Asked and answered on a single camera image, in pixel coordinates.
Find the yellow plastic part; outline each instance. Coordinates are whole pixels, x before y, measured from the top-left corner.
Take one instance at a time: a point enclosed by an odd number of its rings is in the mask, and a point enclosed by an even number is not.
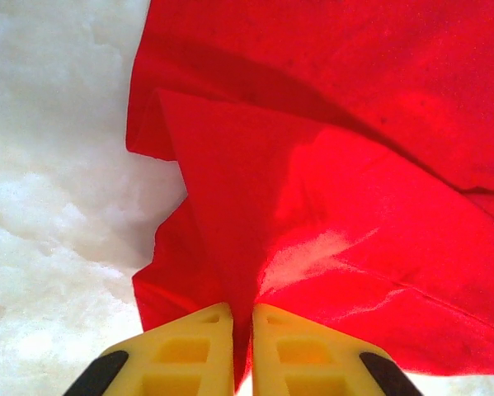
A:
[[[254,308],[254,396],[384,396],[359,358],[377,346],[267,304]]]
[[[232,329],[222,303],[110,347],[129,359],[103,395],[233,395]]]

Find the black rubber pad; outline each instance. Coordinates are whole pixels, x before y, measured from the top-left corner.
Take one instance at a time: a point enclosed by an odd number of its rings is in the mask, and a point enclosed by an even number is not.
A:
[[[95,359],[64,396],[102,396],[128,358],[128,352],[115,351]]]
[[[362,352],[360,359],[386,396],[422,396],[419,389],[391,360],[372,352]]]

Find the red cloth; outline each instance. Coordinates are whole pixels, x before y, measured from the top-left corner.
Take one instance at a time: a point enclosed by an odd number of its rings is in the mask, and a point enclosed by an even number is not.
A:
[[[153,0],[127,146],[188,190],[145,329],[228,301],[237,384],[255,302],[494,374],[494,1]]]

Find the red fabric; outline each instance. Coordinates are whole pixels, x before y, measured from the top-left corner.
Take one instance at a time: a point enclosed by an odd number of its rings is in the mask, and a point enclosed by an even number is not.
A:
[[[494,374],[494,1],[153,0],[128,149],[188,198],[134,277],[145,329],[255,302]]]

